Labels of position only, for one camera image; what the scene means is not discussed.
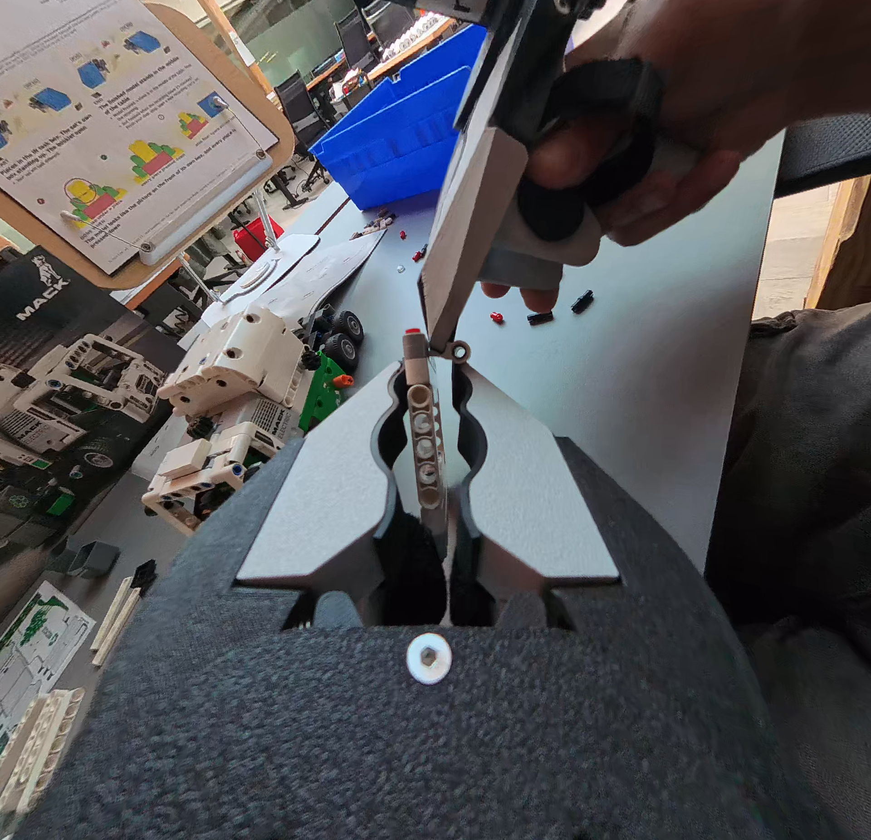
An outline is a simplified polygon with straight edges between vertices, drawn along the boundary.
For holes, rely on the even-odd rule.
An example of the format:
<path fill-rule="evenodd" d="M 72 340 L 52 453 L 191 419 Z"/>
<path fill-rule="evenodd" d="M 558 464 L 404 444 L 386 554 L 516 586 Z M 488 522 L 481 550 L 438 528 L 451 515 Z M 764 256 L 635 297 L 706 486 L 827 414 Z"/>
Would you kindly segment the person's body in black clothing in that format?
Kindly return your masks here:
<path fill-rule="evenodd" d="M 820 817 L 870 834 L 870 306 L 752 323 L 705 578 Z"/>

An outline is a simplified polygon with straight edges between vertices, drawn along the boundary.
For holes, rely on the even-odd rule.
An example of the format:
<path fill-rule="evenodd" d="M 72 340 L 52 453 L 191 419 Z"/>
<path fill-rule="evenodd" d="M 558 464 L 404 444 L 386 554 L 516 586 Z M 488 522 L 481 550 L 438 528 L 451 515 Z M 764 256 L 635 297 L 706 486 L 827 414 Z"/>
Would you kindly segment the black office chair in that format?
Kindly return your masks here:
<path fill-rule="evenodd" d="M 307 84 L 299 71 L 274 88 L 279 105 L 293 128 L 296 142 L 305 151 L 322 139 L 331 124 L 321 110 L 314 104 L 308 93 Z"/>
<path fill-rule="evenodd" d="M 345 62 L 349 70 L 368 73 L 376 66 L 376 56 L 368 40 L 362 15 L 358 10 L 336 21 L 334 27 L 342 43 Z"/>

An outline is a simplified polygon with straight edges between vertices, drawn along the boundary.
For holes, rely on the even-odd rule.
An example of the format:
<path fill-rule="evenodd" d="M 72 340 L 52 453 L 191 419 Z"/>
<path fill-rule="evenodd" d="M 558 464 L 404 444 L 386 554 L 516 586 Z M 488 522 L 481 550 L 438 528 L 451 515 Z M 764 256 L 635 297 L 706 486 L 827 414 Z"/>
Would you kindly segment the cluttered wooden work table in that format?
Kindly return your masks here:
<path fill-rule="evenodd" d="M 413 56 L 431 48 L 458 28 L 458 19 L 430 11 L 422 12 L 410 29 L 387 46 L 386 53 L 381 55 L 380 61 L 375 66 L 371 68 L 358 67 L 358 69 L 367 75 L 374 74 L 376 78 L 382 77 L 391 69 L 399 67 Z M 340 60 L 326 72 L 312 79 L 307 84 L 307 90 L 312 92 L 320 88 L 322 84 L 335 83 L 349 70 L 353 70 L 353 68 L 347 65 L 346 58 L 342 55 Z"/>

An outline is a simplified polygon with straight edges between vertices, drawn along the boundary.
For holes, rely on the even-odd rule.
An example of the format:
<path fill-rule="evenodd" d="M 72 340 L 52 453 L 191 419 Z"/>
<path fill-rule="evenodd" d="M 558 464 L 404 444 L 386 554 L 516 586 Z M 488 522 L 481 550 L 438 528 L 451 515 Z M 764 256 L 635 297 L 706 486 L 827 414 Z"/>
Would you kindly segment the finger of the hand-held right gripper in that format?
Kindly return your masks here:
<path fill-rule="evenodd" d="M 498 127 L 469 127 L 457 142 L 419 280 L 434 353 L 450 348 L 527 161 L 525 147 Z"/>

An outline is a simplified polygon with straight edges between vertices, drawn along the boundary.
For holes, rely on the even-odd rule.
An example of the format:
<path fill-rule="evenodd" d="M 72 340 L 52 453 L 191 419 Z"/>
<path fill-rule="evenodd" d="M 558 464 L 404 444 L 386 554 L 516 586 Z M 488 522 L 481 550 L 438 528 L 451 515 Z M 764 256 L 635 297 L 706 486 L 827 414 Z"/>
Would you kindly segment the red plastic bin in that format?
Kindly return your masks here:
<path fill-rule="evenodd" d="M 233 229 L 233 238 L 240 255 L 250 264 L 269 248 L 267 233 L 260 217 L 240 223 Z"/>

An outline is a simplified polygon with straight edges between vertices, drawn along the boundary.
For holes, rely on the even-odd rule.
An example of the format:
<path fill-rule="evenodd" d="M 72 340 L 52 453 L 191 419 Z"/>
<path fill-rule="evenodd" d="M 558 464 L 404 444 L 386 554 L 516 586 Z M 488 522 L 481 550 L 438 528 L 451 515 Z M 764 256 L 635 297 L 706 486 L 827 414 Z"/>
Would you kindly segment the blue plastic bin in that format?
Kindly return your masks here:
<path fill-rule="evenodd" d="M 468 26 L 376 86 L 311 151 L 360 210 L 440 190 L 483 27 Z"/>

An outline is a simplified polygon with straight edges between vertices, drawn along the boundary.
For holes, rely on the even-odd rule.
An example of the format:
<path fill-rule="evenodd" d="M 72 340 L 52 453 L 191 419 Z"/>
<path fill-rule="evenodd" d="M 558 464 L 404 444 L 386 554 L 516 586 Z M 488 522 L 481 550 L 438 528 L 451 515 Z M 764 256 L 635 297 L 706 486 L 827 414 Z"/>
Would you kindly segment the thin white lego beam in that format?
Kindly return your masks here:
<path fill-rule="evenodd" d="M 130 590 L 130 594 L 126 599 L 124 606 L 115 617 L 113 621 L 113 626 L 101 642 L 101 645 L 93 658 L 92 664 L 94 668 L 101 668 L 104 662 L 108 659 L 110 653 L 115 647 L 115 644 L 117 643 L 118 639 L 122 635 L 122 632 L 129 623 L 134 610 L 139 604 L 140 593 L 140 587 L 135 587 Z"/>
<path fill-rule="evenodd" d="M 105 616 L 103 617 L 103 621 L 101 622 L 99 629 L 93 639 L 90 650 L 93 653 L 98 652 L 103 646 L 103 642 L 105 641 L 108 634 L 111 632 L 114 623 L 121 613 L 121 610 L 125 606 L 126 601 L 132 595 L 132 582 L 133 577 L 126 577 L 119 585 L 119 588 L 113 598 L 113 601 L 107 610 Z"/>

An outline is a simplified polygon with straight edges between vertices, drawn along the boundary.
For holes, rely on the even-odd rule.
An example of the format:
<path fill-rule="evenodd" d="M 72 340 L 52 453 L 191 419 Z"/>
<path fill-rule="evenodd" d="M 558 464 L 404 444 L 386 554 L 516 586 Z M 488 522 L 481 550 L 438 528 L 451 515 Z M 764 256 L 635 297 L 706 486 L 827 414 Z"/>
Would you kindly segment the grey lego block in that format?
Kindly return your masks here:
<path fill-rule="evenodd" d="M 72 551 L 66 574 L 83 580 L 102 578 L 113 570 L 120 553 L 120 548 L 113 544 L 88 542 Z"/>

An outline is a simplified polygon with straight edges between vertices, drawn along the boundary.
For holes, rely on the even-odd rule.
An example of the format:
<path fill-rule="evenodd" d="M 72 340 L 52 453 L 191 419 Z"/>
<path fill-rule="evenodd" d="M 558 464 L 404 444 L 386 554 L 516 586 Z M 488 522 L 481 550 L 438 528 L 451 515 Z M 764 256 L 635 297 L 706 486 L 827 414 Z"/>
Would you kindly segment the stack of white lego frames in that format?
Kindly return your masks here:
<path fill-rule="evenodd" d="M 31 812 L 63 756 L 85 695 L 82 687 L 38 694 L 28 705 L 1 760 L 2 831 Z"/>

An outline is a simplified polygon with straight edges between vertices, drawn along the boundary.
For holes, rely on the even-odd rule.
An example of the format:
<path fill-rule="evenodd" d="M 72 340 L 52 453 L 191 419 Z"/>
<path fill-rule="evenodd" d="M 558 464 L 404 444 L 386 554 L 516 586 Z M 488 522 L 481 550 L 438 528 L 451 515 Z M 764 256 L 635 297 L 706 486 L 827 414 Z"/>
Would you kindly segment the white document stand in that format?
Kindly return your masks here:
<path fill-rule="evenodd" d="M 158 287 L 167 283 L 169 279 L 178 272 L 183 270 L 193 281 L 196 290 L 203 293 L 204 297 L 210 303 L 219 303 L 227 305 L 234 299 L 240 297 L 243 293 L 249 292 L 262 283 L 269 281 L 271 278 L 278 278 L 278 271 L 281 263 L 284 261 L 285 254 L 278 243 L 278 236 L 275 234 L 274 226 L 269 219 L 269 212 L 266 206 L 266 200 L 262 196 L 263 190 L 254 194 L 257 207 L 259 209 L 259 219 L 262 222 L 265 230 L 265 241 L 267 247 L 261 255 L 260 260 L 264 262 L 254 275 L 242 283 L 238 283 L 239 291 L 227 296 L 222 295 L 217 290 L 213 289 L 213 279 L 203 278 L 193 267 L 190 260 L 190 251 L 182 250 L 171 261 L 165 265 L 160 272 L 151 275 L 147 280 L 131 290 L 128 290 L 127 295 L 121 300 L 129 309 L 133 310 L 135 306 L 145 304 L 148 297 L 153 295 Z"/>

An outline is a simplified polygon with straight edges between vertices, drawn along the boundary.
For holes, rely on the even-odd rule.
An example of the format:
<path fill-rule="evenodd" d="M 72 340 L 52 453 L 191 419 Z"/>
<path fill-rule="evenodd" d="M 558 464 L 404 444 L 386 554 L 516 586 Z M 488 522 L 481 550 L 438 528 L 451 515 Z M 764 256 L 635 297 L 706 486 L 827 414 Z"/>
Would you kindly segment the tan LEGO Technic beam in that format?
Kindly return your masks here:
<path fill-rule="evenodd" d="M 402 346 L 420 519 L 430 530 L 439 559 L 444 562 L 448 555 L 448 488 L 443 473 L 445 451 L 430 342 L 421 329 L 409 328 L 403 335 Z"/>

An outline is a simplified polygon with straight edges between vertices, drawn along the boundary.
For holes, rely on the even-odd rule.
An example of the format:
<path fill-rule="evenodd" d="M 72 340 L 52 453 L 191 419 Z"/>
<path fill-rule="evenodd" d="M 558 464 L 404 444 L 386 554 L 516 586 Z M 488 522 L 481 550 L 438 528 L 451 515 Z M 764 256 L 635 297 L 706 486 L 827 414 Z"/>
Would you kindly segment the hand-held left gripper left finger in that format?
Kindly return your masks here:
<path fill-rule="evenodd" d="M 244 586 L 340 592 L 382 625 L 408 554 L 408 514 L 392 464 L 407 440 L 396 382 L 376 377 L 303 439 L 236 575 Z"/>

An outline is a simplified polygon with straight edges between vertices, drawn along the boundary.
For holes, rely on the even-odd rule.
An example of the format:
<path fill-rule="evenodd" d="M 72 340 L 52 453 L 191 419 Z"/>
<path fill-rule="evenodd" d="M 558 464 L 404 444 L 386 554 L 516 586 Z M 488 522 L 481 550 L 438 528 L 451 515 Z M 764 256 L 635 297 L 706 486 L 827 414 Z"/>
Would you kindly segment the wooden post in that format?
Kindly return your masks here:
<path fill-rule="evenodd" d="M 870 302 L 870 176 L 838 184 L 804 308 L 840 310 Z"/>

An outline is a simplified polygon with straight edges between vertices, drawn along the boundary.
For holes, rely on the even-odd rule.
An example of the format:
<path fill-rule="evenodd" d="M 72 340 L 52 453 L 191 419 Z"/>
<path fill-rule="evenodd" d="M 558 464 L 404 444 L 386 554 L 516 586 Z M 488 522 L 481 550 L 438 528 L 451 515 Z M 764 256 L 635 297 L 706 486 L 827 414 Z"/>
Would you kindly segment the green white sticker sheet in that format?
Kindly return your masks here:
<path fill-rule="evenodd" d="M 43 581 L 1 636 L 1 748 L 28 705 L 50 692 L 95 621 Z"/>

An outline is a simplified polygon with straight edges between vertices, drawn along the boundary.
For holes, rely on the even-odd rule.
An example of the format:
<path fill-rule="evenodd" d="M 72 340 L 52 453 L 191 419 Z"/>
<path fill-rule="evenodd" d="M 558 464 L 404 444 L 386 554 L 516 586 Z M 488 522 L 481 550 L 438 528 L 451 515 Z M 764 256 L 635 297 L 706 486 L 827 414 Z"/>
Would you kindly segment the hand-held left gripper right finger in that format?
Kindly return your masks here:
<path fill-rule="evenodd" d="M 466 364 L 452 371 L 458 488 L 450 618 L 494 625 L 515 597 L 544 602 L 556 588 L 613 585 L 620 574 L 550 429 Z"/>

